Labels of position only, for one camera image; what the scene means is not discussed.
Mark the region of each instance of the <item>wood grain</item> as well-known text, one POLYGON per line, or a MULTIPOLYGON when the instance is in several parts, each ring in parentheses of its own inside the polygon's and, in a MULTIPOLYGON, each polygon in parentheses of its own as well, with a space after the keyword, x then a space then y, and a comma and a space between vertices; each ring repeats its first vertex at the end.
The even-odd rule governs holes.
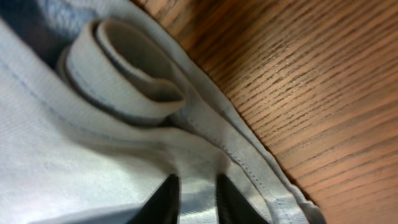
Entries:
POLYGON ((137 0, 328 223, 397 223, 398 2, 137 0))

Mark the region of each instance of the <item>garment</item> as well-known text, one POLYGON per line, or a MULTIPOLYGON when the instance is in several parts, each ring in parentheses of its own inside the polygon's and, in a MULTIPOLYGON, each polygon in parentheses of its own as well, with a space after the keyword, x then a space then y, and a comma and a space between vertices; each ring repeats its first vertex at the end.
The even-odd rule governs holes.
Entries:
POLYGON ((125 223, 177 174, 179 223, 217 223, 220 173, 269 223, 324 222, 135 5, 5 1, 0 13, 0 222, 125 223))

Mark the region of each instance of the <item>brown wood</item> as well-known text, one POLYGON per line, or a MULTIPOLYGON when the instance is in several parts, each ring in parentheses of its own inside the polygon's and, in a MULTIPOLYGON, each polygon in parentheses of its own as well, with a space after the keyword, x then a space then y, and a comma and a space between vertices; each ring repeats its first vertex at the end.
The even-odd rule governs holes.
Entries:
POLYGON ((136 3, 329 223, 398 223, 398 1, 136 3))

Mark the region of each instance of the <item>folded fabric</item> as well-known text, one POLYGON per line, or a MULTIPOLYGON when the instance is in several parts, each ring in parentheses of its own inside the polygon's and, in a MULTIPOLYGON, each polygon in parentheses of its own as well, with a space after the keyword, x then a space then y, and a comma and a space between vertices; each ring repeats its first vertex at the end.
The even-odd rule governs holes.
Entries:
POLYGON ((0 222, 126 223, 170 174, 179 223, 218 222, 218 174, 268 223, 325 222, 133 4, 4 1, 0 13, 0 222))

